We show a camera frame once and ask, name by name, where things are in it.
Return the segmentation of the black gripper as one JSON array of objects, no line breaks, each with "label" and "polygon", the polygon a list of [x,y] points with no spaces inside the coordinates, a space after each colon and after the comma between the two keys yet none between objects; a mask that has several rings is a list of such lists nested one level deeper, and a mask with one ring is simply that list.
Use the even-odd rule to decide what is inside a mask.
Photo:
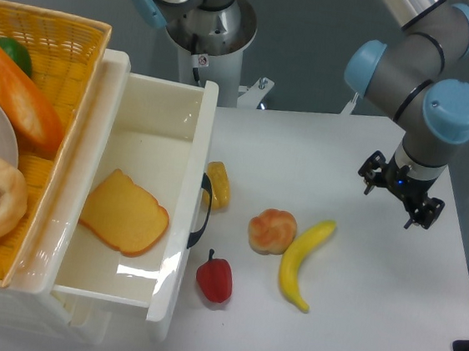
[{"label": "black gripper", "polygon": [[409,214],[404,228],[416,225],[429,229],[445,207],[443,201],[428,194],[431,185],[439,178],[440,168],[419,164],[408,154],[394,153],[387,162],[380,150],[376,150],[357,173],[366,185],[365,195],[373,188],[385,187],[401,200]]}]

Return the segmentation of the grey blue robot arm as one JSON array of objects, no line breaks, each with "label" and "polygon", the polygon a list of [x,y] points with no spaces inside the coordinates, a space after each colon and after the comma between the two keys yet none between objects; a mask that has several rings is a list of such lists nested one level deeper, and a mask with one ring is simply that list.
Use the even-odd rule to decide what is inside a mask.
[{"label": "grey blue robot arm", "polygon": [[345,83],[404,131],[391,158],[375,151],[358,174],[365,191],[385,188],[403,203],[407,225],[428,229],[445,204],[431,185],[469,141],[469,83],[443,78],[469,54],[469,6],[447,0],[381,0],[405,34],[387,46],[364,43]]}]

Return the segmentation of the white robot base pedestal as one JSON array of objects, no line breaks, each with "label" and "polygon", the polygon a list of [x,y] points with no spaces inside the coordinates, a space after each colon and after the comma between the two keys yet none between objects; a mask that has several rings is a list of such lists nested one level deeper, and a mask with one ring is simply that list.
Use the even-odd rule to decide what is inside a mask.
[{"label": "white robot base pedestal", "polygon": [[179,82],[219,87],[222,108],[259,109],[274,87],[268,78],[242,85],[244,52],[258,29],[246,0],[131,0],[141,18],[176,47]]}]

